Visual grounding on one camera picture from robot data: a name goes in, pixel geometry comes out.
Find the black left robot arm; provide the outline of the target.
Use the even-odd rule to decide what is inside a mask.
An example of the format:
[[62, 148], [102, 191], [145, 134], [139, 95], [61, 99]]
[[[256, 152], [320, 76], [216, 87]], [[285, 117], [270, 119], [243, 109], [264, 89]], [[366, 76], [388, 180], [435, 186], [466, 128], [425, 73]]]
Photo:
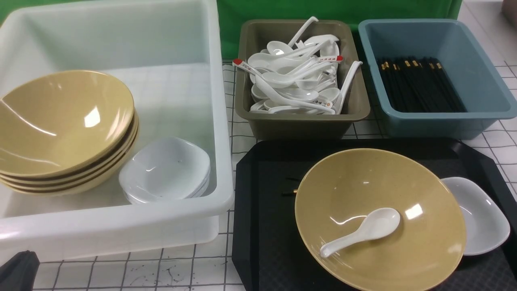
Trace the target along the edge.
[[19, 252], [0, 267], [2, 291], [32, 291], [40, 261], [32, 251]]

